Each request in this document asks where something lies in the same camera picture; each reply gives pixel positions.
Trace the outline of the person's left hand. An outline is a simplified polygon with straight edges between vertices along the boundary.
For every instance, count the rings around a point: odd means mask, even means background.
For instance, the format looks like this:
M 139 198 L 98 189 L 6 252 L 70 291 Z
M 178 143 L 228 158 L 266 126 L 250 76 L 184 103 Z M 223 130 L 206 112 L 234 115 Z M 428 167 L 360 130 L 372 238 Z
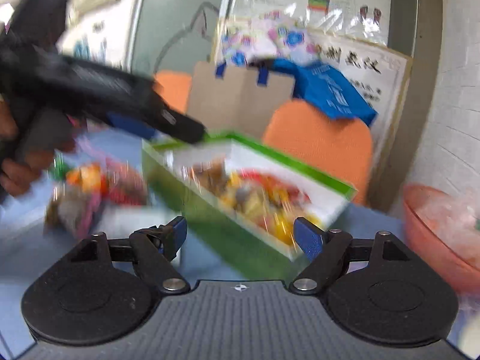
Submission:
M 61 111 L 1 99 L 1 200 L 29 191 L 53 162 L 74 147 L 75 128 Z

